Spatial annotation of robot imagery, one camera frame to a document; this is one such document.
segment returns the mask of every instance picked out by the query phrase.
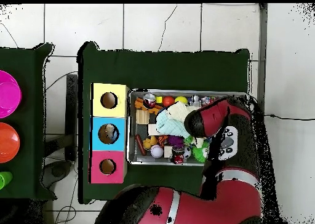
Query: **ball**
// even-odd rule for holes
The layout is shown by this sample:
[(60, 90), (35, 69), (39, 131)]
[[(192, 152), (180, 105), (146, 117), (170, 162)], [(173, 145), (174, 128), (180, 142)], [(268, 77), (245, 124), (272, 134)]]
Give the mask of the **ball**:
[(185, 147), (184, 158), (188, 159), (191, 156), (191, 150), (189, 147)]
[(170, 105), (173, 105), (175, 103), (175, 100), (173, 97), (163, 97), (162, 103), (165, 107), (168, 107)]
[(185, 104), (188, 103), (188, 100), (187, 100), (186, 97), (177, 97), (177, 98), (175, 99), (175, 103), (176, 103), (177, 101), (182, 102), (182, 103), (185, 103)]
[(161, 158), (163, 156), (164, 150), (159, 145), (153, 145), (151, 147), (151, 155), (154, 158)]

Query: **green toy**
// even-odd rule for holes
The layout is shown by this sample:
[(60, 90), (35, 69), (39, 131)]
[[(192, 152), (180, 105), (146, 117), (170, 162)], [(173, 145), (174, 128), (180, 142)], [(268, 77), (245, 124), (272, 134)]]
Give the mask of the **green toy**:
[(193, 147), (191, 151), (198, 162), (205, 162), (209, 152), (209, 143), (204, 141), (201, 148)]

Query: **pink box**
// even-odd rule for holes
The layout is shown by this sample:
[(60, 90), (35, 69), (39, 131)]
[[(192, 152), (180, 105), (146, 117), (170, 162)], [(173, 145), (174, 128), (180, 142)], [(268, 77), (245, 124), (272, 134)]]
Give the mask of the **pink box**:
[[(115, 163), (112, 174), (104, 174), (100, 164), (105, 159)], [(91, 183), (123, 183), (127, 173), (127, 161), (124, 151), (92, 151)]]

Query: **orange toy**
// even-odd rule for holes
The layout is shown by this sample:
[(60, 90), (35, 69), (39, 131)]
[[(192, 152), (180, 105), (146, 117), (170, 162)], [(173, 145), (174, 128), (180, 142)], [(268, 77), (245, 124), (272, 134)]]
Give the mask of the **orange toy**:
[(158, 112), (162, 109), (161, 106), (155, 105), (152, 109), (147, 109), (143, 106), (143, 99), (137, 98), (135, 101), (135, 107), (136, 109), (142, 109), (144, 111), (149, 111), (150, 114), (154, 113), (155, 115), (158, 114)]
[(20, 138), (8, 124), (0, 122), (0, 163), (10, 161), (20, 149)]

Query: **dark green surface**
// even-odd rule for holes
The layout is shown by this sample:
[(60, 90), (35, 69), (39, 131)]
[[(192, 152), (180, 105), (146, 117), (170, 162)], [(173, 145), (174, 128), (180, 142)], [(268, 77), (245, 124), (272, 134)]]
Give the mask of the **dark green surface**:
[(51, 44), (36, 49), (0, 48), (0, 70), (11, 74), (22, 90), (22, 101), (15, 112), (0, 119), (20, 136), (20, 150), (16, 157), (0, 164), (0, 171), (8, 170), (13, 174), (10, 184), (0, 190), (0, 198), (54, 198), (40, 184), (44, 157), (42, 68), (52, 48)]
[(125, 186), (169, 186), (198, 194), (201, 167), (128, 165), (123, 184), (89, 184), (90, 84), (125, 84), (130, 89), (176, 89), (247, 92), (249, 51), (132, 52), (100, 51), (94, 43), (83, 45), (83, 198), (113, 199)]

